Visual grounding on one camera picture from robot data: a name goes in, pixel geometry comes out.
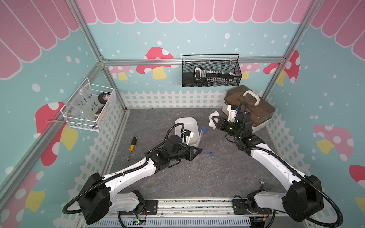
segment test tube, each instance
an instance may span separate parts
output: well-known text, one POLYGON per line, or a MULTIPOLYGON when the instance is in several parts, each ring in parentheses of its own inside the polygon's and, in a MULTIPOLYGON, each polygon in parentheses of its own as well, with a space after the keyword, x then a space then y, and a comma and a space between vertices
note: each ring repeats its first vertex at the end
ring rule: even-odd
POLYGON ((210 159, 212 158, 212 155, 213 155, 213 153, 212 153, 212 152, 210 152, 210 153, 209 153, 209 158, 208 158, 208 160, 207 160, 207 162, 206 162, 206 164, 205 164, 205 167, 204 167, 203 174, 205 174, 205 173, 206 173, 206 171, 207 171, 207 168, 208 168, 208 165, 209 165, 210 159))
POLYGON ((201 140, 201 137, 203 136, 204 131, 205 131, 205 127, 203 127, 201 129, 200 134, 199 134, 199 138, 198 138, 198 142, 196 143, 195 147, 199 147, 200 140, 201 140))
POLYGON ((189 162, 188 167, 186 167, 186 169, 185 169, 186 171, 188 171, 188 169, 193 165, 194 161, 195 160, 192 160, 192 161, 189 162))

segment screwdriver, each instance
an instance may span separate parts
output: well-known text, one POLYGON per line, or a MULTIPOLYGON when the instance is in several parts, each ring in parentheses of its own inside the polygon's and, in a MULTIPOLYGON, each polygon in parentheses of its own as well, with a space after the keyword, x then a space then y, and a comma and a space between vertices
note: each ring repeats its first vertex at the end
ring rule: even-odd
POLYGON ((129 157, 131 156, 133 150, 134 150, 134 146, 137 144, 137 136, 134 136, 133 139, 132 139, 132 142, 131 142, 131 148, 129 148, 129 155, 128 155, 128 158, 127 158, 127 162, 129 160, 129 157))

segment metal bracket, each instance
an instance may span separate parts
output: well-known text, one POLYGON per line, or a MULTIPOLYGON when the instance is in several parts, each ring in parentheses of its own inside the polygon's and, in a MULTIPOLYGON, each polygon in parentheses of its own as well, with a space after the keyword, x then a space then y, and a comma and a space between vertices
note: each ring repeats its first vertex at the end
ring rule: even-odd
MULTIPOLYGON (((158 207, 158 200, 146 200, 146 215, 157 215, 157 207, 158 207)), ((134 215, 132 212, 121 211, 120 215, 134 215)))

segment gray countertop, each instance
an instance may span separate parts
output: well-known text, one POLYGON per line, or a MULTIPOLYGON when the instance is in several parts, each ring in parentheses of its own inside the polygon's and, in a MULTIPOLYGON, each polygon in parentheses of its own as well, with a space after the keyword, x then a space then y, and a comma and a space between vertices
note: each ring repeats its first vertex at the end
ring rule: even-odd
MULTIPOLYGON (((221 109, 208 108, 132 109, 111 172, 141 160, 144 153, 163 141, 167 130, 180 117, 195 118, 199 131, 205 127, 199 145, 204 151, 192 161, 188 170, 186 168, 190 161, 182 160, 179 165, 141 179, 120 193, 138 190, 145 198, 245 197, 260 188, 260 179, 274 186, 272 192, 285 192, 281 183, 263 165, 245 152, 237 150, 234 143, 228 142, 225 132, 209 127, 208 117, 214 111, 224 115, 221 109), (134 136, 138 137, 138 141, 127 162, 134 136), (209 152, 213 152, 213 156, 203 174, 209 152)), ((259 130, 256 135, 275 152, 266 128, 259 130)))

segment light blue wall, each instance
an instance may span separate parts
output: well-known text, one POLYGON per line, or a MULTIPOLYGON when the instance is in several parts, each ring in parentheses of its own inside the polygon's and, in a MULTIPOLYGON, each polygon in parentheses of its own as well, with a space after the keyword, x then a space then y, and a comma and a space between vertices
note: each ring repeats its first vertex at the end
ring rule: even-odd
POLYGON ((97 22, 89 25, 106 59, 141 59, 154 46, 162 47, 174 58, 179 58, 181 54, 192 53, 238 53, 246 57, 283 56, 297 26, 298 24, 291 22, 277 24, 271 21, 266 23, 173 21, 151 24, 97 22))
MULTIPOLYGON (((292 84, 286 76, 284 85, 276 85, 269 97, 281 121, 285 121, 285 128, 290 129, 289 135, 294 136, 294 144, 299 145, 298 151, 304 154, 303 161, 310 164, 310 173, 318 176, 324 192, 341 209, 341 227, 364 227, 365 215, 355 198, 365 198, 365 189, 351 178, 349 167, 365 166, 365 62, 355 57, 351 48, 340 47, 333 38, 313 28, 306 32, 297 51, 301 69, 296 82, 292 84), (315 134, 315 125, 347 129, 353 138, 352 156, 343 161, 336 148, 323 153, 317 145, 323 138, 315 134)), ((331 217, 328 212, 317 216, 331 217)))
POLYGON ((15 167, 36 141, 37 110, 49 103, 66 102, 95 63, 88 43, 78 30, 71 32, 67 39, 58 40, 52 50, 43 51, 34 63, 23 63, 22 71, 13 78, 1 81, 1 112, 6 121, 0 133, 0 183, 7 177, 5 169, 15 167), (32 89, 33 84, 40 86, 39 92, 32 89))

